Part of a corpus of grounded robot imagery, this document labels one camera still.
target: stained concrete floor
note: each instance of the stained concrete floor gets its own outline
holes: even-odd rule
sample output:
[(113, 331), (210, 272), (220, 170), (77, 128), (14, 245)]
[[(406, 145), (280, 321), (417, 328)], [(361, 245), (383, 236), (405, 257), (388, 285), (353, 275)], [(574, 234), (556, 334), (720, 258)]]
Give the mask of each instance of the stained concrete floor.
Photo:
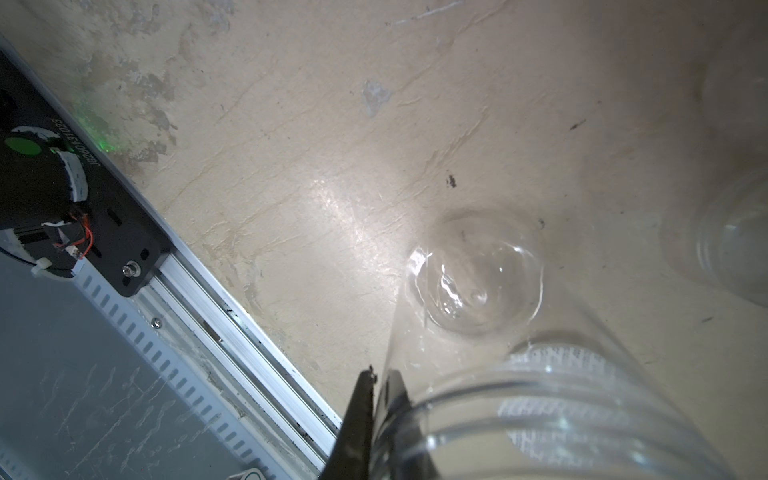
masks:
[(6, 0), (0, 31), (338, 411), (381, 368), (418, 233), (510, 207), (742, 478), (768, 478), (768, 314), (697, 281), (680, 249), (697, 202), (760, 161), (700, 106), (752, 14)]

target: screw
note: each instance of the screw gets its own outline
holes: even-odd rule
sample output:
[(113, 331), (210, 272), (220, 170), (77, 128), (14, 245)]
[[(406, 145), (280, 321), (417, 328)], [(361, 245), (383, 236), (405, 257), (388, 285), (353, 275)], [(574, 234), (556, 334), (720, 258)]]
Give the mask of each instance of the screw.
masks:
[(141, 275), (141, 267), (138, 263), (131, 260), (123, 266), (123, 275), (125, 276), (139, 276)]

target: green dot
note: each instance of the green dot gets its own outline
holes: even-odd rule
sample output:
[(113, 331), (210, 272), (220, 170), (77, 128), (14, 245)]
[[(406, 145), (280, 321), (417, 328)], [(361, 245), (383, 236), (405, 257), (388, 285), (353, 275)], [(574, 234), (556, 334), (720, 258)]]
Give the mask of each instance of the green dot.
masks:
[(26, 138), (8, 137), (5, 139), (5, 144), (8, 145), (8, 148), (11, 150), (24, 155), (35, 156), (43, 151), (43, 149), (40, 148), (40, 145), (36, 144), (34, 141), (27, 140)]

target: red wire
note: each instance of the red wire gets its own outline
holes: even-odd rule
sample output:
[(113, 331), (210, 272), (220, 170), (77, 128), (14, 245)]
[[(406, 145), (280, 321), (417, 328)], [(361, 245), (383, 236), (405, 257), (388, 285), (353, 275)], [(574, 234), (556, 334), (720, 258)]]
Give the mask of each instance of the red wire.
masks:
[(87, 220), (85, 223), (83, 223), (83, 227), (85, 228), (85, 232), (88, 234), (88, 238), (91, 239), (91, 242), (88, 244), (88, 248), (85, 249), (85, 252), (83, 252), (82, 255), (80, 255), (80, 259), (84, 259), (86, 255), (88, 255), (88, 252), (91, 251), (91, 247), (94, 246), (94, 233), (91, 232), (91, 228), (87, 225)]

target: scratched metal surface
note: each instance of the scratched metal surface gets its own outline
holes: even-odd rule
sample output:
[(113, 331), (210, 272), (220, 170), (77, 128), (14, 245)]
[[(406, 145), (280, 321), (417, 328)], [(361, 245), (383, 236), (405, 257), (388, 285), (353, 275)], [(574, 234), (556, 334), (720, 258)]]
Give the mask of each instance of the scratched metal surface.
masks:
[(216, 480), (249, 466), (200, 433), (74, 285), (33, 280), (6, 257), (0, 278), (0, 450), (21, 465), (13, 478)]

